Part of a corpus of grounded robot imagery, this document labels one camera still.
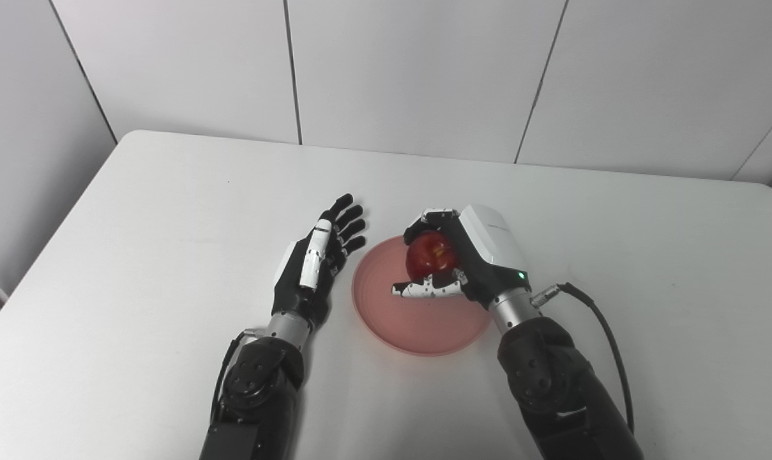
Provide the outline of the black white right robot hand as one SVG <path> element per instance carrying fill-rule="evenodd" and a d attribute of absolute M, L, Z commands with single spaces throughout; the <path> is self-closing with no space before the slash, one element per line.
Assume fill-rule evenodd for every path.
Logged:
<path fill-rule="evenodd" d="M 404 244 L 412 244 L 431 232 L 439 232 L 447 239 L 457 264 L 395 283 L 392 294 L 407 299 L 465 295 L 489 311 L 508 292 L 531 292 L 517 239 L 496 210 L 478 204 L 462 211 L 428 208 L 406 228 Z"/>

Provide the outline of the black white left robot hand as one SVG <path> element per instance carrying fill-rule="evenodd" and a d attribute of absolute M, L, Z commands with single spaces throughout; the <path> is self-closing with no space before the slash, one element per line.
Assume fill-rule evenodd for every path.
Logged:
<path fill-rule="evenodd" d="M 272 314 L 296 314 L 315 330 L 329 313 L 328 297 L 349 256 L 364 247 L 363 207 L 344 194 L 325 210 L 304 238 L 287 249 L 275 282 Z"/>

